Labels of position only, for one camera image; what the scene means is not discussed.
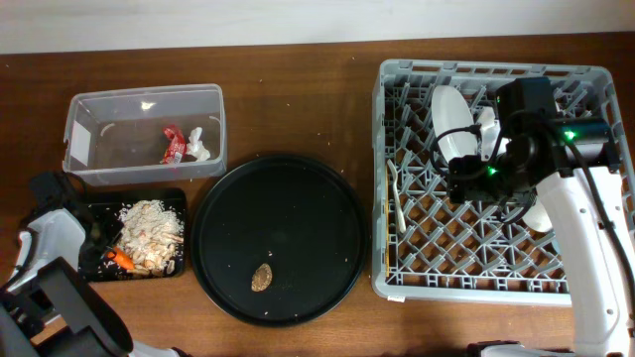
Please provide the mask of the white plastic fork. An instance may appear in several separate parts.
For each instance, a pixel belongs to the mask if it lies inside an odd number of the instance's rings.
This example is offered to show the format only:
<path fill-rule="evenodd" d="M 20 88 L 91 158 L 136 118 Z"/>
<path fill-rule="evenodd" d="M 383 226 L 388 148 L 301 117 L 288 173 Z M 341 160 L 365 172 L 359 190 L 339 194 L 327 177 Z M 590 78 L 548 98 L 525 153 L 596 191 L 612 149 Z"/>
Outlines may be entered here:
<path fill-rule="evenodd" d="M 395 199 L 395 212 L 396 212 L 396 219 L 397 219 L 397 224 L 398 224 L 398 230 L 400 233 L 405 233 L 406 232 L 406 221 L 405 221 L 405 216 L 404 216 L 404 212 L 401 206 L 401 200 L 400 200 L 400 191 L 398 188 L 398 173 L 397 173 L 397 169 L 395 167 L 395 164 L 391 161 L 388 160 L 387 161 L 387 167 L 391 173 L 391 177 L 392 177 L 392 191 L 393 191 L 393 195 L 394 195 L 394 199 Z"/>

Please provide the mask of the wooden chopstick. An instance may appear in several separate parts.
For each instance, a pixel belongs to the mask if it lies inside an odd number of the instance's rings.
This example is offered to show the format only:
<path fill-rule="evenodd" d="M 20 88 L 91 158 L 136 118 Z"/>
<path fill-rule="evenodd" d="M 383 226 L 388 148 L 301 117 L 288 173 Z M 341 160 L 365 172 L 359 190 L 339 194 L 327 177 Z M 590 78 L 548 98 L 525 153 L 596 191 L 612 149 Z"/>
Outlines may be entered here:
<path fill-rule="evenodd" d="M 383 253 L 383 258 L 384 258 L 384 268 L 385 268 L 385 279 L 388 280 L 389 276 L 390 276 L 390 250 L 389 250 L 389 245 L 390 245 L 390 192 L 389 192 L 389 183 L 390 183 L 390 179 L 389 179 L 389 174 L 390 174 L 390 169 L 388 167 L 388 164 L 385 165 L 385 188 L 386 188 L 386 199 L 384 202 L 384 213 L 385 213 L 385 233 L 386 233 L 386 237 L 385 237 L 385 248 L 384 248 L 384 253 Z"/>

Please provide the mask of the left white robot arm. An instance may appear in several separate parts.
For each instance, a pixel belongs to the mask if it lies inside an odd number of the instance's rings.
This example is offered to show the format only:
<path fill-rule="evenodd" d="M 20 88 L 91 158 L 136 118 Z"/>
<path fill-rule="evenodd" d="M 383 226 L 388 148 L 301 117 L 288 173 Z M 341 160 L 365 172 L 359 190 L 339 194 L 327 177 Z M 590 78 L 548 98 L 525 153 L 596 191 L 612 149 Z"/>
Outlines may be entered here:
<path fill-rule="evenodd" d="M 114 239 L 82 201 L 69 176 L 44 172 L 29 188 L 37 206 L 18 232 L 20 251 L 1 286 L 4 356 L 179 357 L 132 339 L 123 320 L 87 283 Z"/>

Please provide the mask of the red snack wrapper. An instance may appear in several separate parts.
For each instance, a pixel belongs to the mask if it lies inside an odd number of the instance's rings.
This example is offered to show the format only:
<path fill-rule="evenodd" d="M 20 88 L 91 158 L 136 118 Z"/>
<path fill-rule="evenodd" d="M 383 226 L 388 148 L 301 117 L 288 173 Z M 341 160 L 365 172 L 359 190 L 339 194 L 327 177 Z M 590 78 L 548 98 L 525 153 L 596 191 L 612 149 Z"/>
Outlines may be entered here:
<path fill-rule="evenodd" d="M 164 165 L 179 164 L 187 150 L 187 143 L 183 131 L 175 125 L 168 125 L 163 128 L 163 133 L 169 140 L 169 145 L 163 155 L 161 163 Z"/>

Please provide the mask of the white paper cup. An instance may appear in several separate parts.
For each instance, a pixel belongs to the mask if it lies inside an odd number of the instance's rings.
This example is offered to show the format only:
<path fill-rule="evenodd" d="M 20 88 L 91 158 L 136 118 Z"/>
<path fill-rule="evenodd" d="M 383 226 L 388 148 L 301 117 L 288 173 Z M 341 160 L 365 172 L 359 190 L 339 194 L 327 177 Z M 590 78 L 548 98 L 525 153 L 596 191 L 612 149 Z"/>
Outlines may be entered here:
<path fill-rule="evenodd" d="M 547 233 L 553 229 L 547 210 L 539 198 L 523 215 L 522 220 L 529 228 L 537 232 Z"/>

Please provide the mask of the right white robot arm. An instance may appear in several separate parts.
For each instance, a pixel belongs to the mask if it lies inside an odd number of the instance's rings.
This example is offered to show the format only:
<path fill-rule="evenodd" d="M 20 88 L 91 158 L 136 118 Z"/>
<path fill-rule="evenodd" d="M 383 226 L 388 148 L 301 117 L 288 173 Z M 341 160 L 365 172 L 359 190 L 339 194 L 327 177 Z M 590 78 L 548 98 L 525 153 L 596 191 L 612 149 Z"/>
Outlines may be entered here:
<path fill-rule="evenodd" d="M 622 201 L 615 136 L 601 117 L 567 117 L 550 80 L 518 78 L 474 118 L 452 86 L 433 92 L 432 146 L 449 199 L 506 203 L 524 196 L 535 230 L 561 246 L 577 356 L 634 353 L 634 240 Z"/>

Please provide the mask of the orange carrot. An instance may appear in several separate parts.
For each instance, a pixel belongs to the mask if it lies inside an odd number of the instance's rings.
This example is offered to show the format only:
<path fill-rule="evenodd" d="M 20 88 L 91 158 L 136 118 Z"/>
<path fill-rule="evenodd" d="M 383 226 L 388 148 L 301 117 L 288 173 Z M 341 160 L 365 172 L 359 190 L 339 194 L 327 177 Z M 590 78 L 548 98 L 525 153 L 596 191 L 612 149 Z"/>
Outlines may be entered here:
<path fill-rule="evenodd" d="M 135 269 L 133 261 L 119 248 L 114 247 L 106 253 L 109 260 L 114 261 L 120 268 L 131 271 Z"/>

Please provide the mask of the grey plate with rice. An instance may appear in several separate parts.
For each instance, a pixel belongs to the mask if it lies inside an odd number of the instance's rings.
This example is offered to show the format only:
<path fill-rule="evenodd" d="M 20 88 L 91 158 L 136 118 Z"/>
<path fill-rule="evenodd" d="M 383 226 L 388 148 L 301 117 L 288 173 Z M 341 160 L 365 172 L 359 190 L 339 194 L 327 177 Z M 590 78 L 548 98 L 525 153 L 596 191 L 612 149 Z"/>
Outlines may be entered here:
<path fill-rule="evenodd" d="M 452 129 L 474 124 L 467 102 L 452 86 L 440 85 L 435 88 L 431 109 L 433 129 L 437 137 Z M 478 149 L 477 137 L 469 132 L 447 134 L 438 140 L 438 146 L 447 162 L 454 158 L 475 155 Z"/>

